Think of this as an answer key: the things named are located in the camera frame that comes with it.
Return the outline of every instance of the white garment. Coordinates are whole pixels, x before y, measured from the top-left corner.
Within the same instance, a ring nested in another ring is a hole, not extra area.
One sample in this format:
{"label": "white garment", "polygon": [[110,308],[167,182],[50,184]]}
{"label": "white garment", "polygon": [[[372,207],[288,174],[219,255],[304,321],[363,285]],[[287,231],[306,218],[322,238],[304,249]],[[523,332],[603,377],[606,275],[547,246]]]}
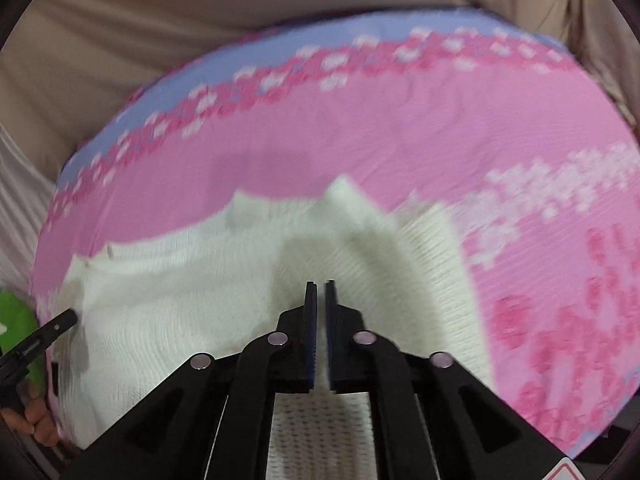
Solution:
{"label": "white garment", "polygon": [[[445,349],[492,384],[444,208],[385,215],[338,179],[316,202],[238,194],[192,228],[75,258],[57,300],[81,319],[56,346],[63,427],[88,446],[192,354],[241,351],[303,303],[308,280],[330,279],[370,330],[413,354]],[[325,345],[313,394],[276,400],[268,478],[376,476],[367,397],[329,393]]]}
{"label": "white garment", "polygon": [[0,126],[0,288],[25,297],[54,186]]}

